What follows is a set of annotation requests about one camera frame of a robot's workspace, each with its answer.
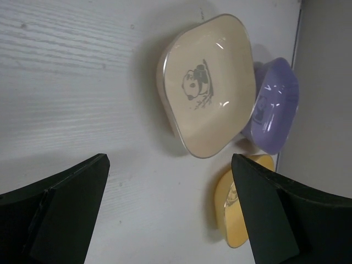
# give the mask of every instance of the white wood grain surface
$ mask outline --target white wood grain surface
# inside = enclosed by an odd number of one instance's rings
[[[246,26],[255,61],[291,61],[297,0],[0,0],[0,193],[103,152],[110,176],[86,263],[254,263],[216,230],[212,192],[237,137],[187,155],[155,87],[180,31],[221,13]]]

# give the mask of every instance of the cream bowl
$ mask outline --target cream bowl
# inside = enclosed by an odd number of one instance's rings
[[[174,134],[208,158],[246,126],[256,99],[247,32],[229,14],[182,34],[164,51],[157,87]]]

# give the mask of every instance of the gray wall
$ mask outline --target gray wall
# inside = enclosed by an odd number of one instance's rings
[[[352,197],[352,1],[307,0],[296,53],[300,106],[278,171]]]

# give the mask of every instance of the yellow bowl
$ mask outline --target yellow bowl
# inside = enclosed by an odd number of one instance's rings
[[[274,160],[270,155],[255,155],[249,158],[271,171],[275,170]],[[231,169],[221,177],[215,189],[214,201],[220,232],[231,248],[238,248],[248,240],[248,233]]]

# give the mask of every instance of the black object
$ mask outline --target black object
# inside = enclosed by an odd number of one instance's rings
[[[84,263],[109,167],[98,154],[0,195],[0,263]]]
[[[232,171],[256,264],[352,263],[352,199],[243,155],[233,155]]]

